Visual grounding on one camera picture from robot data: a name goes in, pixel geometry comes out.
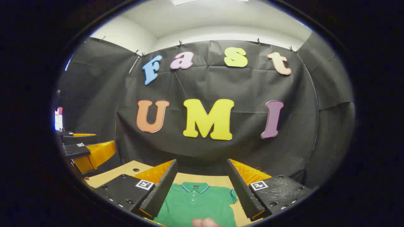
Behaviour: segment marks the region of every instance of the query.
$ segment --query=finger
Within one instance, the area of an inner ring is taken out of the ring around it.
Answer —
[[[194,227],[202,227],[202,219],[195,219],[192,221]]]
[[[202,227],[221,227],[213,219],[206,218],[202,220]]]

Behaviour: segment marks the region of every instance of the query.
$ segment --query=letter f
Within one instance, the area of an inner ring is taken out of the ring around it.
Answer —
[[[153,58],[146,65],[143,66],[142,69],[144,69],[146,73],[145,85],[148,85],[151,81],[153,81],[157,77],[157,73],[154,73],[154,71],[158,71],[160,67],[158,62],[155,61],[160,61],[161,59],[163,59],[163,57],[161,55],[157,55],[155,58]]]

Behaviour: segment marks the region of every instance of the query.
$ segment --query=orange soft padding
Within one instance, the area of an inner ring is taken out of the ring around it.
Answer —
[[[95,136],[95,134],[87,134],[87,133],[73,133],[74,137],[89,137],[89,136]]]
[[[250,185],[251,183],[257,181],[263,181],[265,179],[271,178],[270,175],[265,174],[257,169],[254,169],[253,167],[242,164],[241,162],[237,162],[231,159],[230,161],[233,163],[234,167],[236,168],[238,173],[240,173],[241,177],[243,178],[244,182],[247,185]]]
[[[74,158],[73,161],[81,173],[97,169],[101,164],[110,159],[116,152],[115,141],[97,143],[86,146],[90,150],[89,156]]]
[[[173,160],[165,162],[137,175],[134,175],[134,177],[141,180],[153,182],[156,185],[160,181],[164,173],[166,173],[172,162]]]

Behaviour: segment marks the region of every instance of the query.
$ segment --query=orange letter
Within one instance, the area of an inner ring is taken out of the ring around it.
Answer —
[[[154,124],[149,124],[147,122],[147,111],[149,110],[149,106],[151,106],[153,103],[152,101],[149,100],[140,100],[137,105],[139,106],[139,109],[137,111],[137,118],[136,118],[136,124],[139,127],[140,130],[143,132],[157,132],[161,129],[163,126],[163,121],[164,121],[164,114],[166,112],[166,107],[170,104],[167,101],[157,101],[156,106],[157,106],[157,114],[156,114],[156,121]]]
[[[282,75],[289,75],[292,73],[292,70],[289,68],[286,68],[285,65],[283,64],[284,61],[288,61],[285,57],[282,57],[278,52],[273,52],[268,54],[268,58],[272,59],[272,62],[274,63],[276,71]]]

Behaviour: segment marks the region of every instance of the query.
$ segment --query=pink letter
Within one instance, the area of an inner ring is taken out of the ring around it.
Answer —
[[[173,62],[171,62],[170,68],[172,69],[187,69],[189,67],[191,67],[192,63],[192,59],[194,58],[194,53],[186,51],[186,52],[182,52],[177,54],[177,56],[175,56],[175,60]]]
[[[280,109],[283,107],[281,101],[269,101],[266,104],[268,109],[268,120],[265,131],[261,134],[261,138],[266,139],[270,137],[276,137],[278,131],[276,130],[278,126]]]

